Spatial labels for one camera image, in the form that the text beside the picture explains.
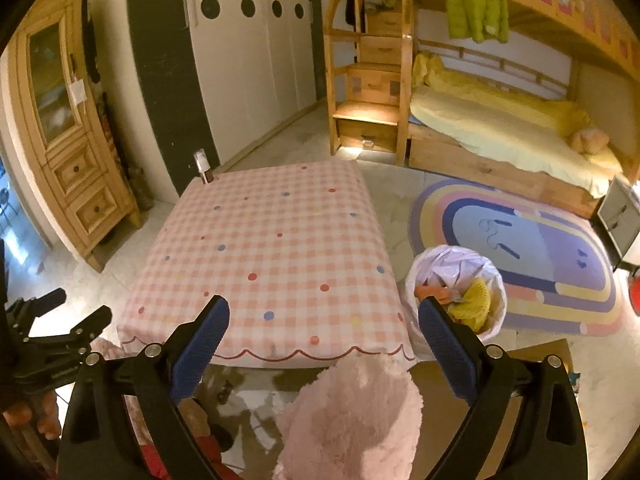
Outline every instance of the nightstand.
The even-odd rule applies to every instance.
[[[631,186],[616,177],[596,216],[619,258],[614,269],[621,263],[640,267],[640,200]]]

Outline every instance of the mattress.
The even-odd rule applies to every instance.
[[[165,341],[215,294],[231,318],[212,363],[322,367],[358,352],[415,362],[356,162],[194,179],[132,289],[117,325],[122,345]]]
[[[476,155],[508,162],[524,171],[543,171],[587,190],[594,198],[609,189],[610,171],[572,151],[553,130],[501,110],[423,86],[414,89],[411,113]]]

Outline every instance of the bunk bed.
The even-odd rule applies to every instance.
[[[640,44],[626,22],[601,11],[592,0],[508,0],[512,31],[571,57],[570,79],[564,84],[549,74],[495,55],[419,39],[415,32],[417,10],[444,11],[445,0],[401,0],[395,9],[366,14],[364,20],[356,12],[354,30],[334,27],[340,1],[331,0],[324,21],[332,153],[340,146],[395,153],[399,165],[479,182],[585,218],[593,214],[613,173],[578,160],[564,141],[556,146],[560,153],[556,166],[564,168],[561,171],[551,171],[541,155],[538,167],[521,169],[511,159],[479,153],[482,150],[470,148],[473,142],[461,142],[450,132],[447,134],[442,121],[437,120],[441,118],[427,114],[423,117],[428,120],[416,121],[411,111],[417,102],[437,100],[437,96],[425,98],[424,89],[412,88],[412,67],[418,52],[429,50],[517,75],[533,94],[572,99],[583,63],[623,75],[635,84],[640,81]],[[361,8],[362,0],[354,2],[356,9]],[[336,67],[334,44],[344,41],[355,44],[356,62]],[[342,102],[336,101],[335,93],[335,78],[339,76],[346,78],[346,99]],[[507,91],[523,91],[522,86],[509,88],[499,79],[486,82]],[[551,137],[540,138],[546,139],[542,142],[552,142]],[[526,143],[520,146],[523,150],[530,148]],[[635,182],[640,175],[640,155],[629,156],[614,146],[610,148],[610,156],[619,160],[624,176]]]

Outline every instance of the wooden bunk bed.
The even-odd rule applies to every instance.
[[[424,125],[410,124],[412,65],[418,50],[436,50],[441,56],[517,73],[529,83],[554,89],[573,98],[580,66],[588,63],[640,81],[640,44],[626,23],[605,18],[590,0],[508,0],[510,28],[569,55],[568,85],[497,56],[450,44],[422,41],[415,33],[418,9],[445,10],[445,0],[400,0],[397,8],[355,13],[355,31],[334,27],[341,0],[331,0],[324,20],[327,102],[332,153],[352,146],[396,154],[396,164],[464,178],[548,203],[588,218],[598,200],[587,190],[549,174],[523,171],[508,162],[475,155],[455,139]],[[360,9],[362,0],[355,0]],[[356,62],[336,67],[334,43],[354,43]],[[346,100],[335,98],[335,78],[346,78]],[[507,87],[500,82],[494,86]],[[615,150],[625,176],[640,176],[640,153],[629,157]]]

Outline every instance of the cabinet glass door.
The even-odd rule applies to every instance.
[[[34,109],[45,145],[76,124],[66,88],[60,43],[60,23],[29,37]]]

